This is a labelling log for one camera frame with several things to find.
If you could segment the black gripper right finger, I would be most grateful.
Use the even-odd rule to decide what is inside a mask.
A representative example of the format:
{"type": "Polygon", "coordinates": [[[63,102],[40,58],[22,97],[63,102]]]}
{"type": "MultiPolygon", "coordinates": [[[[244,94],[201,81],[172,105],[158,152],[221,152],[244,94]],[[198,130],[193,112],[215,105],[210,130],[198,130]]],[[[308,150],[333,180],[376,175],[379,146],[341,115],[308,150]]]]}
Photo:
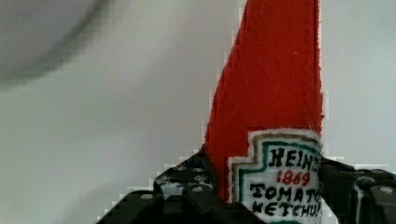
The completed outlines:
{"type": "Polygon", "coordinates": [[[339,224],[396,224],[395,174],[323,158],[319,178],[339,224]]]}

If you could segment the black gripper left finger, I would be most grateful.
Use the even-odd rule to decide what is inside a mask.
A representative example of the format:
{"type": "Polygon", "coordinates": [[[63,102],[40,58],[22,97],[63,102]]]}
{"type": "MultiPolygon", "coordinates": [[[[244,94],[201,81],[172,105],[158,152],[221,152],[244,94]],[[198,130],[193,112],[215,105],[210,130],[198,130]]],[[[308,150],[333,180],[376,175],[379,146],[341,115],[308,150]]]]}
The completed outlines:
{"type": "Polygon", "coordinates": [[[203,150],[167,169],[153,189],[136,190],[96,224],[265,224],[241,203],[217,194],[216,176],[203,150]]]}

